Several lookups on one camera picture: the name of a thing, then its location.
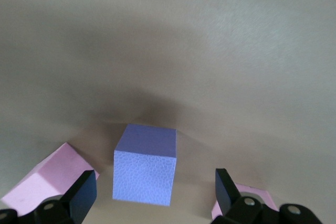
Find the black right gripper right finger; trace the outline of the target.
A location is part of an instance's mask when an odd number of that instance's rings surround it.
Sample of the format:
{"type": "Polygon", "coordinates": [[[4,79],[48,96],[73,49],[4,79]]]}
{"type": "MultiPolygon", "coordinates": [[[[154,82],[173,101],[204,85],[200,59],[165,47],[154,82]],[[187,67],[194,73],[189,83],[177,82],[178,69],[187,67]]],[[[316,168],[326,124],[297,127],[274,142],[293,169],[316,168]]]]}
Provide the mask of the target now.
{"type": "Polygon", "coordinates": [[[215,171],[215,194],[222,215],[212,223],[260,223],[262,204],[256,198],[242,196],[224,168],[215,171]]]}

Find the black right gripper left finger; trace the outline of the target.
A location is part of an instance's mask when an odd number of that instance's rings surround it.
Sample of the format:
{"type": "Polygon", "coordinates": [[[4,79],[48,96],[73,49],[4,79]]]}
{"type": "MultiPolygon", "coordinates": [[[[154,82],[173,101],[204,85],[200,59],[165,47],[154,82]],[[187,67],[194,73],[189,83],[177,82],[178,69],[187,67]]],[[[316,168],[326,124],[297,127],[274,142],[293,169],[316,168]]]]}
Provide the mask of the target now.
{"type": "Polygon", "coordinates": [[[35,223],[82,223],[96,197],[96,174],[86,170],[60,199],[46,201],[34,210],[35,223]]]}

